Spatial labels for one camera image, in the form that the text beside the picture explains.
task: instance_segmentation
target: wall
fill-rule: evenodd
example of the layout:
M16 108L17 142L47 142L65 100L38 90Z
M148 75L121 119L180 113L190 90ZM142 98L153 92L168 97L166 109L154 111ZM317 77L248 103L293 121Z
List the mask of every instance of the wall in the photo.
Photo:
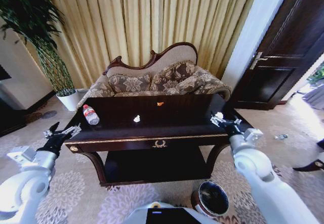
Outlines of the wall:
M232 89L247 69L283 0L254 0L222 81Z
M292 94L307 84L307 78L320 66L324 61L324 53L315 61L315 63L308 69L308 71L298 80L292 89L283 97L282 101L287 101Z
M0 97L13 109L28 109L53 89L13 31L0 38L0 63L12 77L0 81Z

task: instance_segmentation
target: white flower pot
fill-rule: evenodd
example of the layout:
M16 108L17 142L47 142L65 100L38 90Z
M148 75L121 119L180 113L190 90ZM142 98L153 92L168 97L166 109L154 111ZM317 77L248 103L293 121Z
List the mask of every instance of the white flower pot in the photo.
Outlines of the white flower pot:
M60 99L60 101L64 104L64 106L69 110L69 111L75 111L76 106L78 102L80 101L79 93L77 90L72 95L69 96L58 96L56 95L57 98Z

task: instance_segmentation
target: door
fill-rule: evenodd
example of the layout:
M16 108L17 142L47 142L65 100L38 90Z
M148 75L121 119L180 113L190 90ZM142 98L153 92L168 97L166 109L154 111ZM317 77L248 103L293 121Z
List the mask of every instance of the door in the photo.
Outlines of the door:
M324 0L284 0L230 102L272 109L324 51Z

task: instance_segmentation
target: trash can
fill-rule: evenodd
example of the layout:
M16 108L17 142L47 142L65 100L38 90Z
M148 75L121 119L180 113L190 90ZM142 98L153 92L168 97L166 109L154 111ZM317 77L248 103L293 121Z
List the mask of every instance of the trash can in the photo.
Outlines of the trash can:
M203 182L192 193L191 204L196 211L211 218L224 215L229 208L225 191L212 181Z

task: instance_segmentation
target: plastic bottle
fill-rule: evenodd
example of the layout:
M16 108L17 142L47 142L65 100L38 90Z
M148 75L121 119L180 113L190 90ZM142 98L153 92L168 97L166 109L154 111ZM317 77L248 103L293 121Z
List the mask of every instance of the plastic bottle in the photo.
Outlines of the plastic bottle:
M83 114L86 117L87 121L91 125L96 125L99 123L99 117L92 107L84 104L83 105Z

